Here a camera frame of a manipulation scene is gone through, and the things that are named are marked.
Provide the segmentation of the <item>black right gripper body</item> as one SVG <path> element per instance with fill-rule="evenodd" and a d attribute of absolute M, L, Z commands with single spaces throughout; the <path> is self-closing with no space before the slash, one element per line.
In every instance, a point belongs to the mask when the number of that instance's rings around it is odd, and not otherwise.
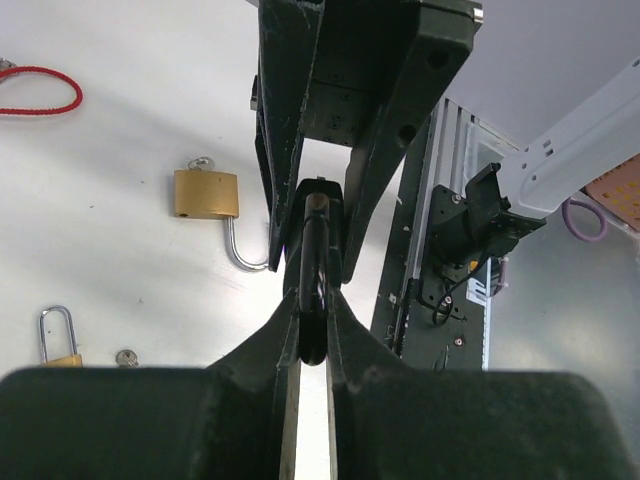
<path fill-rule="evenodd" d="M 323 1 L 325 11 L 301 133 L 341 146 L 355 146 L 362 124 L 382 93 L 383 61 L 374 54 L 390 39 L 390 21 L 402 1 Z M 252 86 L 257 111 L 257 75 Z"/>

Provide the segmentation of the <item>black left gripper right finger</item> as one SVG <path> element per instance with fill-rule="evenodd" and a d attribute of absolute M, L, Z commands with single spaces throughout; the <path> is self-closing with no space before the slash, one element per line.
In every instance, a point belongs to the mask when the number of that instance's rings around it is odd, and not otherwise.
<path fill-rule="evenodd" d="M 603 395 L 568 372 L 419 370 L 328 296 L 335 479 L 635 479 Z"/>

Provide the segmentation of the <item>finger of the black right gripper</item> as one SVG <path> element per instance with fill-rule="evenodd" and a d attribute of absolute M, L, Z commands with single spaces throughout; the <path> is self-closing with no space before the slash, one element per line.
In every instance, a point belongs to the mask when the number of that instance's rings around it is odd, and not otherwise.
<path fill-rule="evenodd" d="M 256 150 L 270 213 L 271 271 L 278 269 L 289 227 L 324 11 L 323 1 L 262 1 L 258 7 Z"/>
<path fill-rule="evenodd" d="M 372 215 L 407 149 L 468 59 L 483 24 L 478 1 L 402 1 L 374 54 L 386 72 L 344 184 L 342 281 L 352 280 Z"/>

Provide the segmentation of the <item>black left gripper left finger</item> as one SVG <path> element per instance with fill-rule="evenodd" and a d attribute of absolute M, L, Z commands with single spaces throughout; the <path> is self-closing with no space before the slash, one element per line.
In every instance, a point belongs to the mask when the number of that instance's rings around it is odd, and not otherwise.
<path fill-rule="evenodd" d="M 5 479 L 291 479 L 298 298 L 206 368 L 34 367 L 1 383 Z"/>

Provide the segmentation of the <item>small silver keys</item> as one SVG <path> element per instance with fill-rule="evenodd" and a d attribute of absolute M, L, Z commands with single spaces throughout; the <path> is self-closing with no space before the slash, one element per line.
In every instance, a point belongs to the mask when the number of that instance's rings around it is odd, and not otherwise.
<path fill-rule="evenodd" d="M 131 349 L 122 349 L 115 355 L 118 368 L 137 368 L 139 366 L 138 355 Z"/>

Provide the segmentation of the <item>small brass padlock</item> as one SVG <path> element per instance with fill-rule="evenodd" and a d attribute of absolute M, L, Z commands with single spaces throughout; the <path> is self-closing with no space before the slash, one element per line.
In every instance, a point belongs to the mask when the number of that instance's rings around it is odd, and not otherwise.
<path fill-rule="evenodd" d="M 46 323 L 51 315 L 63 319 L 57 328 L 49 328 Z M 39 348 L 41 366 L 81 368 L 83 358 L 76 341 L 73 317 L 63 305 L 51 305 L 41 311 L 38 318 Z"/>

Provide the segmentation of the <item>black padlock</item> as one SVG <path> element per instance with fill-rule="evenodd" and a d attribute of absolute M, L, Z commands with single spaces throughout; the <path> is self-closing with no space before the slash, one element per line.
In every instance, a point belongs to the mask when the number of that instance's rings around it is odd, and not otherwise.
<path fill-rule="evenodd" d="M 311 366 L 327 355 L 327 321 L 331 289 L 342 285 L 341 187 L 322 177 L 297 187 L 284 242 L 283 291 L 296 296 L 299 356 Z"/>

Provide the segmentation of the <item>red cable padlock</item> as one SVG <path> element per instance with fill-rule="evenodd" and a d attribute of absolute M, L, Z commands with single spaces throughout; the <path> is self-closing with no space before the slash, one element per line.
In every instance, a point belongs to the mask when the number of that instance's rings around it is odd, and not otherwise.
<path fill-rule="evenodd" d="M 1 58 L 2 116 L 55 116 L 72 112 L 84 100 L 78 82 L 58 70 L 18 65 Z"/>

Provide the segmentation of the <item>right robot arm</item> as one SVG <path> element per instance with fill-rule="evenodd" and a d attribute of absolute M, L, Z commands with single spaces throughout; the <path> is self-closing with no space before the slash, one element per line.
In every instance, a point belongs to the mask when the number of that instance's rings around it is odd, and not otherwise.
<path fill-rule="evenodd" d="M 261 1 L 256 153 L 276 270 L 293 223 L 306 139 L 351 151 L 340 261 L 353 276 L 372 214 L 400 161 L 469 58 L 474 1 Z M 471 201 L 469 236 L 526 235 L 573 192 L 639 151 L 639 67 L 623 68 L 495 170 L 496 200 Z"/>

